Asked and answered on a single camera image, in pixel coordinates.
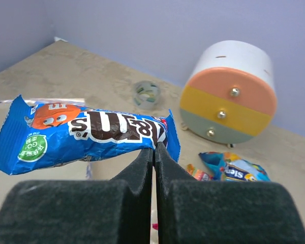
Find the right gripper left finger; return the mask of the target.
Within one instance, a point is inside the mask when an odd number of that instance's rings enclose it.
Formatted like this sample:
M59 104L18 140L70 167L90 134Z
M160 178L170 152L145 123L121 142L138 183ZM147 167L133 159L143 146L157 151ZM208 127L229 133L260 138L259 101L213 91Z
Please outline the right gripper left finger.
M112 208L116 243L149 243L152 170L153 150L143 149L110 181L117 190Z

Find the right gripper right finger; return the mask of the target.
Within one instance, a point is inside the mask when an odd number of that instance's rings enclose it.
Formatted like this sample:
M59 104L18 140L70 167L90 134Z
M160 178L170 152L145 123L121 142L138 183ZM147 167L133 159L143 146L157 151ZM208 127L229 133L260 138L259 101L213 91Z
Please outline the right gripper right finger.
M171 158L161 142L155 150L154 168L159 243L185 243L183 235L190 217L187 206L189 198L185 196L185 186L195 179Z

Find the blue snack bag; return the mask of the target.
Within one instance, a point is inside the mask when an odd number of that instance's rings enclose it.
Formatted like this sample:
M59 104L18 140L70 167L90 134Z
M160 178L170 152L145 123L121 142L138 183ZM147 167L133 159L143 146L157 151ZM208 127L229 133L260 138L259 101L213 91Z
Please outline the blue snack bag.
M213 180L222 181L270 181L266 171L231 152L201 152L204 165L212 172Z

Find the blue m&m's packet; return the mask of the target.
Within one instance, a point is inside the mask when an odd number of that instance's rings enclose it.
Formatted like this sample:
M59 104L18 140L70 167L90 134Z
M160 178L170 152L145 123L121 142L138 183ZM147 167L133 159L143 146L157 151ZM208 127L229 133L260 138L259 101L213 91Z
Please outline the blue m&m's packet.
M0 130L0 171L19 175L75 161L101 161L163 143L175 161L180 142L172 114L155 117L16 97Z

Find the pink raspberry candy bag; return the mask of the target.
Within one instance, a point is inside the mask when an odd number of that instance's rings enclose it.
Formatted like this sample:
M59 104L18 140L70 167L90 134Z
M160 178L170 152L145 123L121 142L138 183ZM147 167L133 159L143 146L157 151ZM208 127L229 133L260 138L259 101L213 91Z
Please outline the pink raspberry candy bag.
M196 180L198 181L211 181L213 180L213 177L208 174L205 173L204 171L197 169L196 167L194 167L192 164L188 164L186 167L186 171L192 176L194 177Z

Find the checkered paper bag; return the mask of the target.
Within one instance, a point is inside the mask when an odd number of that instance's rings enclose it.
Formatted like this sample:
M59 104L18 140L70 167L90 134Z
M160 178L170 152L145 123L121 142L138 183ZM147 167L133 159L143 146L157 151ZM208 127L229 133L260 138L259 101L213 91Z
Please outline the checkered paper bag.
M0 171L19 175L88 161L84 146L69 129L69 122L86 110L84 99L17 97L0 130Z

